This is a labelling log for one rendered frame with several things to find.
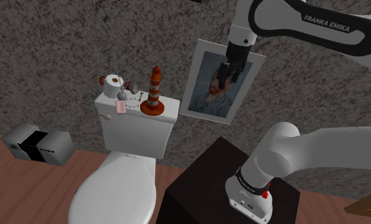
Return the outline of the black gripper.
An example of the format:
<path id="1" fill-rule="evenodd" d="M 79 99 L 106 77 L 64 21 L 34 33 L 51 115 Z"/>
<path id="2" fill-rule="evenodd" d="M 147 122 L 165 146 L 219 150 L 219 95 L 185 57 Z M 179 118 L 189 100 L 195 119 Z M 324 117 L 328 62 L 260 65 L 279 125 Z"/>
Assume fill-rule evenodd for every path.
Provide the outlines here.
<path id="1" fill-rule="evenodd" d="M 225 83 L 230 75 L 232 75 L 231 82 L 236 83 L 239 76 L 242 74 L 246 61 L 248 59 L 248 54 L 250 52 L 251 45 L 249 46 L 240 46 L 228 42 L 226 57 L 227 62 L 222 62 L 218 69 L 217 79 L 218 79 L 218 88 L 224 89 Z M 239 69 L 236 69 L 232 72 L 231 64 L 236 63 L 239 65 Z"/>

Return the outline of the red and white lighthouse figure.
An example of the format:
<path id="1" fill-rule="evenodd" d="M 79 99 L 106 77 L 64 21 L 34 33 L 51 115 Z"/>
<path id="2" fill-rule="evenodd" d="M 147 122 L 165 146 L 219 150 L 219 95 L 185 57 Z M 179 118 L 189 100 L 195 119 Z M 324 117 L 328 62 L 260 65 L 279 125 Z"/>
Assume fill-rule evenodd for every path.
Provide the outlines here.
<path id="1" fill-rule="evenodd" d="M 147 100 L 140 104 L 140 110 L 149 116 L 158 116 L 164 112 L 164 104 L 159 100 L 160 82 L 162 81 L 161 69 L 155 66 L 150 75 L 150 85 Z"/>

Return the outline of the grey and red cone shape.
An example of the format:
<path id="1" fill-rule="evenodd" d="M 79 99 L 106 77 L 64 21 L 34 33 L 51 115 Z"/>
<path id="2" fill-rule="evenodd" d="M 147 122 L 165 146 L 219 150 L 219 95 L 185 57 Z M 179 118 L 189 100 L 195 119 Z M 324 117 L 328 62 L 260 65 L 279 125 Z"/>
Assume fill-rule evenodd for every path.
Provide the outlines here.
<path id="1" fill-rule="evenodd" d="M 139 91 L 139 82 L 134 80 L 134 81 L 128 81 L 125 84 L 125 89 L 129 90 L 131 94 L 137 94 Z"/>

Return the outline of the dark robot stand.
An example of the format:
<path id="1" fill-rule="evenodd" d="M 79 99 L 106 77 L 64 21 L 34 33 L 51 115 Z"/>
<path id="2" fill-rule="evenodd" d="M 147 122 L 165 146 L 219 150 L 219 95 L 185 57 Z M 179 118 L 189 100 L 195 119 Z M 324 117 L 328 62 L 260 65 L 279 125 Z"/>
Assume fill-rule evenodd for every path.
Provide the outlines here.
<path id="1" fill-rule="evenodd" d="M 156 224 L 256 224 L 230 206 L 225 191 L 246 159 L 219 137 L 166 189 Z"/>

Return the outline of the white toilet paper roll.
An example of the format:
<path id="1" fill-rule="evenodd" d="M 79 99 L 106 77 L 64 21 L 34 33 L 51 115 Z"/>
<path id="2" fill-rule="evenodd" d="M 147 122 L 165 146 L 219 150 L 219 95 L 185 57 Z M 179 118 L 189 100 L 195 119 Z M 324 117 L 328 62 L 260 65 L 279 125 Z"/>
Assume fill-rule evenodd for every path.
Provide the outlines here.
<path id="1" fill-rule="evenodd" d="M 103 86 L 103 94 L 108 98 L 114 99 L 121 91 L 124 80 L 116 74 L 109 74 L 107 76 L 101 76 L 99 78 L 99 83 Z"/>

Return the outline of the brown wooden furniture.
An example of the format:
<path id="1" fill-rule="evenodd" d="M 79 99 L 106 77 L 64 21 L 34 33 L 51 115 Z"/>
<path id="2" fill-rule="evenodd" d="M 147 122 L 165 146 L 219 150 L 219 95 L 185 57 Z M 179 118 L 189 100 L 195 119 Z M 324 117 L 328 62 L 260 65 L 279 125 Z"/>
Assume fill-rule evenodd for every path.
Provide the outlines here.
<path id="1" fill-rule="evenodd" d="M 371 217 L 371 195 L 346 206 L 344 210 L 349 214 Z"/>

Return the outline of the grey and black box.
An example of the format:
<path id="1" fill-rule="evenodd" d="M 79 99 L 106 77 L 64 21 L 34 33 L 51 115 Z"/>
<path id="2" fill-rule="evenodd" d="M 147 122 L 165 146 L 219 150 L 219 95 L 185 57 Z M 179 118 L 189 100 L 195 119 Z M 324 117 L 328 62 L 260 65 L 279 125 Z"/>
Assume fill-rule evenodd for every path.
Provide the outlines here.
<path id="1" fill-rule="evenodd" d="M 40 131 L 37 125 L 20 123 L 2 138 L 16 159 L 64 166 L 75 148 L 70 133 L 61 130 Z"/>

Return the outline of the framed portrait wall picture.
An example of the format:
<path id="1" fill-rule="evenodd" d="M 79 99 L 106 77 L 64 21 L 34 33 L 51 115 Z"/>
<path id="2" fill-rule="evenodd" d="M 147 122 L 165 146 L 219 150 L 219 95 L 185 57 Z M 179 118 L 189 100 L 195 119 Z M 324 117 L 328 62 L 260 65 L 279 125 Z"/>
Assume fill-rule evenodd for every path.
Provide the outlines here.
<path id="1" fill-rule="evenodd" d="M 256 78 L 265 56 L 248 53 L 246 66 L 237 81 L 227 79 L 219 88 L 217 72 L 227 61 L 226 46 L 199 39 L 193 55 L 179 113 L 230 124 Z"/>

